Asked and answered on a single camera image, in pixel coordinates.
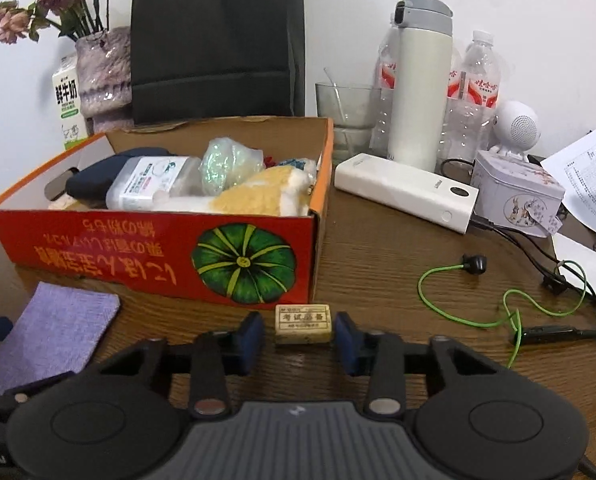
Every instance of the wooden table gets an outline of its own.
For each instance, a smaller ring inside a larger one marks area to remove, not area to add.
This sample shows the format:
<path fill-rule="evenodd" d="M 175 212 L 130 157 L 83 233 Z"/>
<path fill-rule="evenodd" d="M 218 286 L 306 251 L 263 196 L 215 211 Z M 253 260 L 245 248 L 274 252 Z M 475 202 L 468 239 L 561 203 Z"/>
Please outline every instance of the wooden table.
<path fill-rule="evenodd" d="M 576 224 L 568 221 L 567 234 L 589 243 L 591 237 Z M 507 362 L 511 350 L 507 327 L 485 331 L 461 326 L 433 313 L 418 299 L 419 276 L 430 267 L 460 262 L 463 253 L 485 254 L 489 259 L 486 274 L 476 277 L 456 270 L 437 274 L 425 283 L 428 298 L 458 316 L 495 319 L 508 288 L 524 290 L 546 308 L 565 310 L 576 301 L 573 292 L 554 298 L 540 288 L 539 273 L 517 248 L 494 233 L 455 234 L 335 190 L 326 232 L 315 301 L 329 303 L 333 312 L 347 310 L 362 328 L 389 330 L 411 342 L 426 342 L 431 335 L 444 334 L 495 361 Z M 15 267 L 0 246 L 0 316 L 17 319 L 40 281 L 120 296 L 120 313 L 102 341 L 97 359 L 142 338 L 166 336 L 173 344 L 189 342 L 207 330 L 235 327 L 246 313 L 241 308 L 164 298 L 122 285 Z M 549 322 L 521 298 L 514 297 L 511 303 L 521 308 L 525 325 Z M 229 379 L 236 405 L 243 399 L 363 398 L 367 380 L 344 376 L 329 349 L 275 348 L 273 313 L 264 312 L 263 316 L 267 344 L 256 371 L 248 378 Z M 586 304 L 567 323 L 594 327 L 593 309 Z M 596 343 L 521 349 L 514 369 L 582 410 L 591 431 L 588 454 L 596 462 Z M 410 406 L 417 406 L 425 399 L 422 380 L 412 377 L 409 383 Z M 184 404 L 182 378 L 175 380 L 171 399 L 176 405 Z"/>

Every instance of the metal screw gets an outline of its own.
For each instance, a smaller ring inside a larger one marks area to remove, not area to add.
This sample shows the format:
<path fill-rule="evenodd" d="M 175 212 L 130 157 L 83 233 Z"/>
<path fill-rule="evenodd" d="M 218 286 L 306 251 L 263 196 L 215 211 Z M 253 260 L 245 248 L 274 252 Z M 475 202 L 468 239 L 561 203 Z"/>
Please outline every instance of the metal screw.
<path fill-rule="evenodd" d="M 400 403 L 389 397 L 379 397 L 369 403 L 369 409 L 378 415 L 393 415 L 400 411 Z"/>
<path fill-rule="evenodd" d="M 220 399 L 200 399 L 194 404 L 194 410 L 200 415 L 220 415 L 227 406 Z"/>

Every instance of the green pumpkin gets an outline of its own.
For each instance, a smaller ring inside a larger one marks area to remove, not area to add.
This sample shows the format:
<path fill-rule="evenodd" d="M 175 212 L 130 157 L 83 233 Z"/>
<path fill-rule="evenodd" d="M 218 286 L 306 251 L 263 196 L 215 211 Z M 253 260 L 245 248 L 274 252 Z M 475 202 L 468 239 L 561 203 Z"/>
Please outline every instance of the green pumpkin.
<path fill-rule="evenodd" d="M 207 287 L 236 303 L 272 303 L 296 282 L 291 246 L 252 224 L 227 224 L 205 231 L 191 260 Z"/>

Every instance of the thermos bottle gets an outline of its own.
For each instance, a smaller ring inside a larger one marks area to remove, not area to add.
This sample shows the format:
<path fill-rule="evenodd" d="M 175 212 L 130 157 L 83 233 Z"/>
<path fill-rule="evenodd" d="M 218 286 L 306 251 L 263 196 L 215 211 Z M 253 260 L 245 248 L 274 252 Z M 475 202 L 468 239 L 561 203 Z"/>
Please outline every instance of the thermos bottle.
<path fill-rule="evenodd" d="M 401 0 L 391 160 L 434 171 L 452 63 L 453 13 L 440 0 Z"/>

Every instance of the bottle cap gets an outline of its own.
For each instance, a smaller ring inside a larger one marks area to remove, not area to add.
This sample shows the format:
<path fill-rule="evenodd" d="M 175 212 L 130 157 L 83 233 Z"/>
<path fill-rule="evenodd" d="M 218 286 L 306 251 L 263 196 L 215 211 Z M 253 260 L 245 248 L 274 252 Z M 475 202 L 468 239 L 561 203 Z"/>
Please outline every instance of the bottle cap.
<path fill-rule="evenodd" d="M 485 32 L 484 30 L 474 30 L 473 31 L 473 41 L 482 41 L 483 43 L 488 43 L 493 46 L 494 44 L 494 35 Z"/>

